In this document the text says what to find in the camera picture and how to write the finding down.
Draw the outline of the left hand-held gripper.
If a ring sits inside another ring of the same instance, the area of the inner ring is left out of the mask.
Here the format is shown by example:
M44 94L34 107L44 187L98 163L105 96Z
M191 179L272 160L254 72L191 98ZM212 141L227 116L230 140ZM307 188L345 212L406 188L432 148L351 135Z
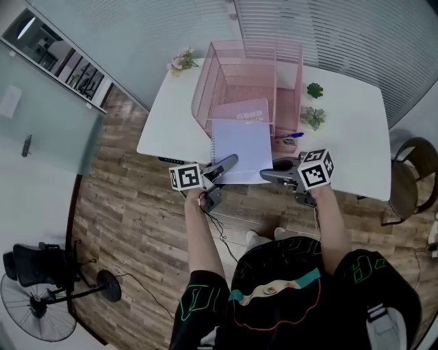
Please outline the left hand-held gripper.
M215 209L222 201L221 189L214 183L238 162L236 154L232 154L217 163L209 163L200 168L199 164L187 164L169 169L171 187L180 193L190 189L202 189L205 192L205 209Z

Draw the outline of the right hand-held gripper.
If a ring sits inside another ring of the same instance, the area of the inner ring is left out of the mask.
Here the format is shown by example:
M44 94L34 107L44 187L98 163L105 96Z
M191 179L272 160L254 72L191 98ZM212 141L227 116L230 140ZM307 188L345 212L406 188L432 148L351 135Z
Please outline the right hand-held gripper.
M273 163L274 169L259 172L262 179L277 185L291 185L297 203L316 206L311 190L329 185L335 169L327 148L301 152L298 157L283 157Z

